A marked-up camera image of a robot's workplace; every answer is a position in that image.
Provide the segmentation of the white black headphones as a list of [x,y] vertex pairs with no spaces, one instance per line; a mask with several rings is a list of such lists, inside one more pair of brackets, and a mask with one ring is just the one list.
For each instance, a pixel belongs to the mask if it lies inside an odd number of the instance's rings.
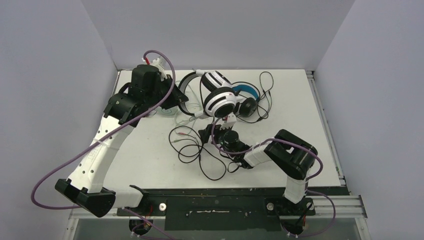
[[202,110],[196,113],[189,112],[186,104],[179,105],[181,112],[199,119],[208,117],[224,118],[233,113],[236,105],[243,100],[239,93],[234,91],[230,81],[217,70],[195,70],[187,74],[179,83],[178,88],[184,94],[189,83],[200,77],[200,83],[210,91],[202,102]]

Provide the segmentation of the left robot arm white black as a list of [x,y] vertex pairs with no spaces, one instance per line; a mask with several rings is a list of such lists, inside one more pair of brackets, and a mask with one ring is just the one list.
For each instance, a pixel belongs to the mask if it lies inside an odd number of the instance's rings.
[[164,73],[151,64],[131,72],[130,82],[112,95],[103,111],[97,133],[81,162],[54,188],[72,203],[101,218],[114,208],[130,208],[145,214],[150,202],[143,191],[130,185],[112,190],[104,187],[105,177],[121,145],[137,127],[140,118],[158,107],[169,109],[188,100],[175,88],[176,73]]

